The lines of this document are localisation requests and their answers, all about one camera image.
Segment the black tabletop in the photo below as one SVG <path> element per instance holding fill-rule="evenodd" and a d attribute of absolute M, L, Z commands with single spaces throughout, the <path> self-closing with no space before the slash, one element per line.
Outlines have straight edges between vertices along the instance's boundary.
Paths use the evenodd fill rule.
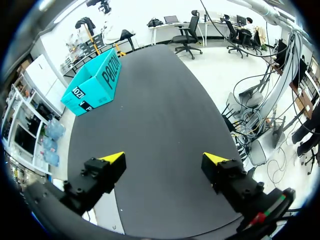
<path fill-rule="evenodd" d="M 239 159 L 205 89 L 165 45 L 120 60 L 114 100 L 74 121 L 68 177 L 91 157 L 124 151 L 127 168 L 115 197 L 127 235 L 185 238 L 237 219 L 201 170 L 203 152 Z"/>

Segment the water bottle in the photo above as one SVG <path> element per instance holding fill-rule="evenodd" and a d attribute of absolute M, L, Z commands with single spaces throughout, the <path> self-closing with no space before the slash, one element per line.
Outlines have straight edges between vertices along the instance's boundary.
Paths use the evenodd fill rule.
<path fill-rule="evenodd" d="M 41 151 L 40 153 L 43 155 L 43 160 L 46 163 L 55 167 L 59 166 L 59 156 L 55 152 L 44 149 L 44 152 Z"/>
<path fill-rule="evenodd" d="M 56 152 L 58 149 L 58 144 L 47 136 L 43 136 L 41 142 L 43 144 L 43 147 L 50 150 L 51 152 Z"/>
<path fill-rule="evenodd" d="M 49 121 L 48 126 L 45 127 L 45 134 L 57 141 L 65 134 L 66 128 L 55 118 Z"/>
<path fill-rule="evenodd" d="M 51 121 L 52 127 L 54 128 L 55 132 L 56 132 L 56 136 L 58 136 L 58 138 L 62 137 L 65 132 L 66 132 L 66 128 L 65 126 L 63 126 L 57 119 L 53 118 Z"/>

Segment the laptop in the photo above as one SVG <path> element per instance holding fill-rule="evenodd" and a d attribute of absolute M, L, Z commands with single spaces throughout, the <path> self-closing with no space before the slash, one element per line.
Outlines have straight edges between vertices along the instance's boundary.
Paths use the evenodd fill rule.
<path fill-rule="evenodd" d="M 179 20 L 177 18 L 176 15 L 174 16 L 165 16 L 164 17 L 165 23 L 166 24 L 175 24 L 175 23 L 179 23 Z"/>

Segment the white cabinet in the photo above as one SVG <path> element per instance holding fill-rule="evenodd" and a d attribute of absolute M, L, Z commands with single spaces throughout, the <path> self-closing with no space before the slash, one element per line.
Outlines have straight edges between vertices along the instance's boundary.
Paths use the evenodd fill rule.
<path fill-rule="evenodd" d="M 61 113 L 65 109 L 65 105 L 60 101 L 64 92 L 66 91 L 66 87 L 60 82 L 59 79 L 56 79 L 55 83 L 52 85 L 49 92 L 46 94 L 46 99 L 54 105 L 54 107 L 60 111 Z"/>
<path fill-rule="evenodd" d="M 66 87 L 58 79 L 45 56 L 43 54 L 40 55 L 25 71 L 39 93 L 41 93 L 47 103 L 53 107 L 52 109 L 61 116 L 66 107 L 61 102 Z"/>

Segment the teal cardboard box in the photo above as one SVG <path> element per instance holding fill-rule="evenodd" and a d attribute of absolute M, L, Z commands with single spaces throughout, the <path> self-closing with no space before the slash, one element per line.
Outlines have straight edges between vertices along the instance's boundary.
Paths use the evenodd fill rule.
<path fill-rule="evenodd" d="M 77 72 L 61 102 L 76 116 L 111 102 L 121 66 L 114 48 L 96 56 Z"/>

